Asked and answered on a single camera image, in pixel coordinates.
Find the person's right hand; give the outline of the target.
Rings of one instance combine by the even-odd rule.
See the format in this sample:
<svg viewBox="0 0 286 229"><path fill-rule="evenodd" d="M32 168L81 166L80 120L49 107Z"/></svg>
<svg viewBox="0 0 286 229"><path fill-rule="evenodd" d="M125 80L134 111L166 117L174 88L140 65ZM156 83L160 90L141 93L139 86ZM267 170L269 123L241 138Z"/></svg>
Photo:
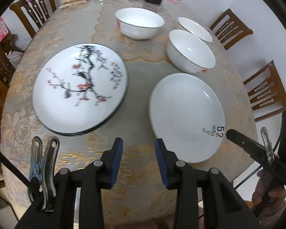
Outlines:
<svg viewBox="0 0 286 229"><path fill-rule="evenodd" d="M264 187L265 175L266 175L266 172L264 170L260 170L257 172L257 176L259 177L259 180L255 187L255 191L253 192L253 195L252 195L253 205L258 205L262 201L262 197L264 195L264 190L265 190L265 187ZM286 204L285 202L286 189L284 186L279 186L269 191L268 196L272 198L273 201L270 203L269 207L265 209L266 217L274 216L275 214L278 214L279 212L283 210Z"/></svg>

